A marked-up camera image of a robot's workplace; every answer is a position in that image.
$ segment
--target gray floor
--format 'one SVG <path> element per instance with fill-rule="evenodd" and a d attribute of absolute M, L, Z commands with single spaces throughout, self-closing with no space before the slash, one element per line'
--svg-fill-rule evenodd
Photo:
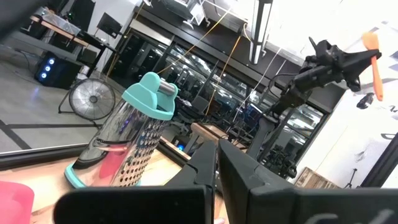
<path fill-rule="evenodd" d="M 35 81 L 20 53 L 4 57 L 0 50 L 0 153 L 20 151 L 24 146 L 34 149 L 88 142 L 97 132 L 94 127 L 1 129 L 7 124 L 91 124 L 75 114 L 58 114 L 58 105 L 66 93 Z M 68 101 L 63 110 L 70 110 Z M 164 137 L 171 141 L 176 132 L 175 127 L 169 127 Z"/>

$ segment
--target cable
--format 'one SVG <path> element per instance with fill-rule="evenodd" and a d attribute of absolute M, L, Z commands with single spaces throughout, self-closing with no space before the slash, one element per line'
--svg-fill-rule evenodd
<path fill-rule="evenodd" d="M 239 110 L 242 108 L 242 106 L 244 105 L 244 103 L 250 98 L 250 96 L 254 93 L 254 91 L 256 90 L 256 88 L 260 85 L 262 79 L 265 77 L 266 73 L 268 72 L 269 67 L 271 66 L 271 64 L 273 63 L 273 61 L 275 60 L 276 56 L 278 56 L 280 50 L 282 50 L 282 47 L 279 47 L 279 50 L 276 52 L 275 56 L 272 58 L 272 60 L 269 62 L 266 70 L 264 71 L 264 74 L 262 74 L 262 77 L 260 78 L 259 82 L 257 83 L 257 85 L 253 88 L 253 90 L 250 92 L 249 96 L 246 97 L 246 99 L 244 99 L 244 101 L 242 102 L 241 106 L 238 108 L 234 119 L 232 120 L 232 122 L 235 122 L 236 117 L 238 116 Z"/>
<path fill-rule="evenodd" d="M 239 41 L 241 40 L 241 37 L 242 37 L 242 36 L 241 36 L 241 35 L 239 35 L 238 39 L 237 39 L 237 40 L 236 40 L 236 42 L 235 42 L 235 45 L 234 45 L 234 47 L 232 48 L 232 52 L 230 53 L 230 55 L 229 55 L 229 57 L 228 57 L 227 61 L 225 62 L 225 65 L 224 65 L 223 71 L 220 73 L 219 79 L 218 79 L 218 81 L 217 81 L 217 84 L 216 84 L 216 86 L 214 87 L 213 94 L 212 94 L 212 96 L 211 96 L 211 98 L 210 98 L 210 101 L 209 101 L 209 104 L 208 104 L 208 106 L 207 106 L 207 110 L 206 110 L 206 116 L 207 116 L 207 114 L 209 113 L 210 105 L 211 105 L 211 102 L 213 101 L 214 94 L 216 93 L 216 90 L 217 90 L 218 84 L 219 84 L 219 83 L 220 83 L 220 81 L 221 81 L 221 77 L 223 76 L 223 74 L 224 74 L 224 71 L 225 71 L 225 68 L 226 68 L 226 66 L 228 65 L 228 62 L 229 62 L 229 60 L 231 59 L 231 57 L 232 57 L 232 54 L 234 53 L 236 46 L 238 45 Z"/>
<path fill-rule="evenodd" d="M 275 79 L 278 78 L 278 77 L 280 77 L 280 76 L 296 76 L 296 75 L 297 75 L 297 74 L 278 74 L 278 75 L 272 77 L 271 80 L 269 80 L 269 83 L 268 83 L 268 90 L 269 90 L 269 92 L 270 92 L 271 94 L 273 94 L 276 98 L 279 99 L 279 96 L 277 96 L 275 93 L 272 92 L 272 90 L 271 90 L 271 84 L 273 84 L 274 82 L 276 82 Z"/>
<path fill-rule="evenodd" d="M 247 26 L 248 26 L 247 23 L 245 23 L 245 24 L 243 25 L 243 33 L 244 33 L 244 35 L 246 36 L 246 38 L 251 42 L 251 39 L 249 38 L 248 34 L 246 33 L 246 27 L 247 27 Z"/>
<path fill-rule="evenodd" d="M 22 79 L 22 80 L 25 80 L 25 81 L 27 81 L 27 82 L 29 82 L 29 83 L 31 83 L 31 84 L 37 85 L 36 82 L 34 82 L 34 81 L 32 81 L 32 80 L 28 80 L 28 79 L 24 78 L 22 75 L 19 75 L 19 72 L 18 72 L 18 71 L 15 71 L 15 70 L 13 71 L 11 68 L 9 68 L 8 66 L 6 66 L 6 64 L 4 64 L 4 62 L 0 63 L 0 65 L 2 65 L 4 68 L 6 68 L 7 70 L 9 70 L 11 73 L 13 73 L 14 75 L 16 75 L 18 78 L 20 78 L 20 79 Z"/>
<path fill-rule="evenodd" d="M 25 54 L 24 52 L 22 52 L 22 51 L 19 51 L 19 53 L 21 53 L 21 54 L 25 57 L 26 62 L 27 62 L 27 69 L 28 69 L 31 73 L 33 73 L 33 72 L 30 70 L 30 62 L 29 62 L 29 59 L 27 58 L 26 54 Z"/>
<path fill-rule="evenodd" d="M 197 44 L 199 44 L 201 42 L 201 40 L 203 40 L 224 19 L 224 17 L 226 17 L 226 15 L 229 14 L 229 11 L 231 9 L 232 9 L 232 7 L 230 7 L 228 9 L 228 11 L 225 12 L 225 14 L 217 21 L 217 23 L 205 35 L 203 35 L 203 37 L 201 37 L 201 39 L 199 39 L 197 43 L 195 43 L 189 50 L 187 50 L 187 52 L 185 54 L 183 54 L 182 57 L 180 57 L 178 60 L 174 61 L 174 63 L 179 62 L 181 59 L 184 58 L 184 56 L 186 56 L 186 54 L 188 54 L 192 49 L 194 49 L 197 46 Z M 173 66 L 173 63 L 171 63 L 169 66 L 163 68 L 161 71 L 157 72 L 157 74 L 158 75 L 161 74 L 162 72 L 169 69 L 171 66 Z"/>

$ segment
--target blue light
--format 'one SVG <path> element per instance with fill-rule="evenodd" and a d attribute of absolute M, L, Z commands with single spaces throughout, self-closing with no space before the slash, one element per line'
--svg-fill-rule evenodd
<path fill-rule="evenodd" d="M 180 151 L 184 150 L 184 146 L 183 146 L 183 145 L 178 145 L 177 148 L 178 148 Z"/>

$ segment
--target ceiling light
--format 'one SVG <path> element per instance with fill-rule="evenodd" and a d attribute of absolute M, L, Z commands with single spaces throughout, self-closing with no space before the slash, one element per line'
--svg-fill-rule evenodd
<path fill-rule="evenodd" d="M 255 0 L 253 10 L 253 24 L 251 28 L 251 43 L 249 60 L 257 65 L 264 46 L 264 38 L 271 13 L 273 0 Z"/>
<path fill-rule="evenodd" d="M 150 0 L 144 0 L 144 3 L 145 3 L 147 6 L 152 6 L 151 2 L 152 2 L 152 1 L 150 1 Z"/>

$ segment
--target wooden crate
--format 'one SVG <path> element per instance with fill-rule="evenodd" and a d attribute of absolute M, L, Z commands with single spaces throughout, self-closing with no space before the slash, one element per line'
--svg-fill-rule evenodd
<path fill-rule="evenodd" d="M 294 185 L 305 189 L 339 189 L 337 185 L 308 167 L 304 168 Z"/>

